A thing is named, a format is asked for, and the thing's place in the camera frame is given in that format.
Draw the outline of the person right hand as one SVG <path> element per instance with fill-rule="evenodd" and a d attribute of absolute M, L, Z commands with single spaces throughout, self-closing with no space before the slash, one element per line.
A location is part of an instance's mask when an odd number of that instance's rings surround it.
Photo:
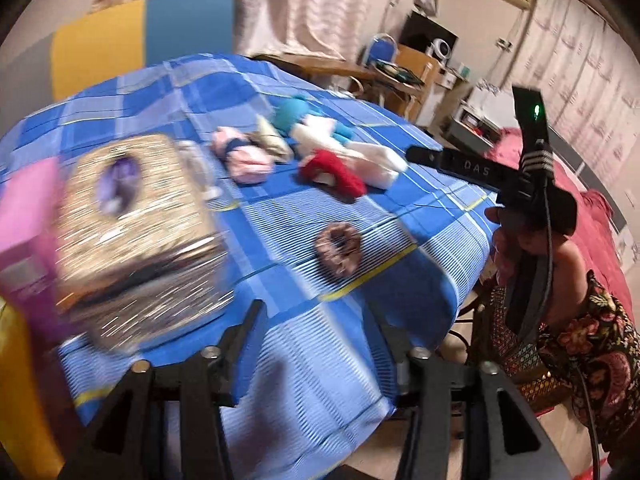
<path fill-rule="evenodd" d="M 497 267 L 497 282 L 501 286 L 506 286 L 516 274 L 522 252 L 537 256 L 545 256 L 548 252 L 546 231 L 531 231 L 527 228 L 517 233 L 508 231 L 503 226 L 507 212 L 503 207 L 489 207 L 485 210 L 486 218 L 499 225 L 492 234 L 492 260 Z M 579 248 L 566 236 L 553 234 L 552 249 L 552 292 L 547 302 L 544 324 L 552 332 L 562 332 L 571 320 L 582 315 L 588 292 L 587 270 Z"/>

